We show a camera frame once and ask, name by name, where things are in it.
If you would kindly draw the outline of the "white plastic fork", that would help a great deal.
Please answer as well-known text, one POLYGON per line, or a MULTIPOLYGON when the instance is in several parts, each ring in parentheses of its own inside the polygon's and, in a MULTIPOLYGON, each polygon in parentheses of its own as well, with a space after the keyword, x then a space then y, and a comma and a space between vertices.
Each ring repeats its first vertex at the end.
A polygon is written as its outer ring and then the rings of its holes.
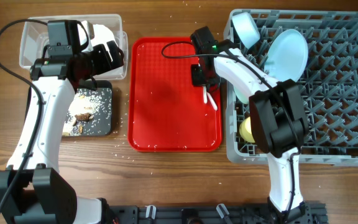
POLYGON ((207 104, 207 102, 208 102, 207 90, 206 90, 206 87, 203 86, 203 103, 207 104))

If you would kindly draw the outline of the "white plastic spoon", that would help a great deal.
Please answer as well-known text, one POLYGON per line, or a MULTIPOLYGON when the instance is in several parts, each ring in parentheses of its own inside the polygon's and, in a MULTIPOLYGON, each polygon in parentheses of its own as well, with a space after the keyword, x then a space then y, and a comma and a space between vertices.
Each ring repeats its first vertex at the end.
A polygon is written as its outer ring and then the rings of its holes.
POLYGON ((208 100, 209 100, 209 102, 211 103, 211 106, 213 107, 213 109, 214 109, 215 111, 217 111, 217 110, 218 110, 218 106, 217 106, 217 104, 216 104, 214 98, 212 97, 212 95, 211 95, 209 92, 207 92, 206 95, 207 95, 208 100))

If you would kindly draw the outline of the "white paper napkin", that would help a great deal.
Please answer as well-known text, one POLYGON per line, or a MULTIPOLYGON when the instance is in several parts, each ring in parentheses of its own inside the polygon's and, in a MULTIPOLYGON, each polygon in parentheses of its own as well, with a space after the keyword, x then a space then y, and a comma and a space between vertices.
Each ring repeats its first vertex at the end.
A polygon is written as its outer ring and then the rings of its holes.
POLYGON ((94 38, 91 40, 93 48, 96 45, 103 44, 110 57, 110 60, 112 61, 112 56, 109 51, 107 43, 110 41, 115 42, 113 32, 106 26, 100 24, 93 25, 93 30, 94 30, 94 38))

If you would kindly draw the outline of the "mint green bowl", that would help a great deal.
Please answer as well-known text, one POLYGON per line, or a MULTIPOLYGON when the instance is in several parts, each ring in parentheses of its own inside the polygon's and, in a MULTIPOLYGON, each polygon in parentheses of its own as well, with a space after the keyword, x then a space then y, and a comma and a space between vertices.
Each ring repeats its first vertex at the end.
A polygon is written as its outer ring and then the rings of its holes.
POLYGON ((236 86, 234 87, 234 92, 238 98, 238 100, 243 103, 243 104, 248 104, 249 103, 249 97, 250 97, 250 90, 247 86, 244 87, 240 87, 237 88, 236 86))

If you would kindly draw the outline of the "light blue bowl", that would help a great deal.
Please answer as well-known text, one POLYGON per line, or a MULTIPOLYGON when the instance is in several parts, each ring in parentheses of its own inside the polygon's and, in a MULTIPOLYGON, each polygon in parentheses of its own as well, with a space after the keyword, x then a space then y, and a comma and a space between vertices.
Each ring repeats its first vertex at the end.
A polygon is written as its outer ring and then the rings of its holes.
POLYGON ((234 29, 245 48, 250 49, 260 40, 260 33, 252 16, 248 12, 232 17, 234 29))

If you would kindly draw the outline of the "yellow plastic cup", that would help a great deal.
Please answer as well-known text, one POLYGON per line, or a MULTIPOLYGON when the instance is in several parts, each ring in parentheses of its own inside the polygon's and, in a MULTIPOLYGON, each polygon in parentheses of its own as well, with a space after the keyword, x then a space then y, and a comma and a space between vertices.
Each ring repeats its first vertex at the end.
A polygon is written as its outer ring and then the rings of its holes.
POLYGON ((239 133, 241 137, 246 141, 250 143, 255 143, 255 140, 252 135, 252 128, 251 128, 251 122, 250 117, 246 118, 239 126, 239 133))

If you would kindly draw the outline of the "light blue plate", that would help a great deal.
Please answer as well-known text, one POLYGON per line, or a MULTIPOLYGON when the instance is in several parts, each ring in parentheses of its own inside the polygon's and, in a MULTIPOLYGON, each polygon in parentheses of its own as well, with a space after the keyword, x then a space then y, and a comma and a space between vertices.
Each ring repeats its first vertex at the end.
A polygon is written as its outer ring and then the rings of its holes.
POLYGON ((306 68, 308 44, 303 35, 295 29, 282 32, 271 44, 264 71, 284 82, 297 82, 306 68))

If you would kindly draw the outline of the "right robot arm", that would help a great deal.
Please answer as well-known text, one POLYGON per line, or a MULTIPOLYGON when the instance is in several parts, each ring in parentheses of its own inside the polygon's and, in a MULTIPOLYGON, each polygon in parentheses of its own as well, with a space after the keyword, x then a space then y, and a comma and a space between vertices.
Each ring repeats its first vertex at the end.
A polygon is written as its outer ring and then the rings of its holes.
POLYGON ((203 83, 211 86, 223 78, 248 99, 251 133, 268 159, 272 220, 290 223, 300 218, 306 208, 300 192, 299 157, 308 122, 298 85, 268 76, 233 42, 215 40, 208 27, 195 30, 190 39, 203 83))

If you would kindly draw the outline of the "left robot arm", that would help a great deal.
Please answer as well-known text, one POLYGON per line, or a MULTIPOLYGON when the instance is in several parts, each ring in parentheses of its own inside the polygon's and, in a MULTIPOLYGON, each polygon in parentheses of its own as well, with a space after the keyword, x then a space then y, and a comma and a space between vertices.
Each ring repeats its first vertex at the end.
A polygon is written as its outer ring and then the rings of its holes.
POLYGON ((59 174, 65 118, 77 90, 124 65, 124 52, 104 25, 46 23, 48 44, 30 68, 31 96, 16 149, 0 170, 0 217, 7 223, 118 223, 104 198, 77 196, 59 174))

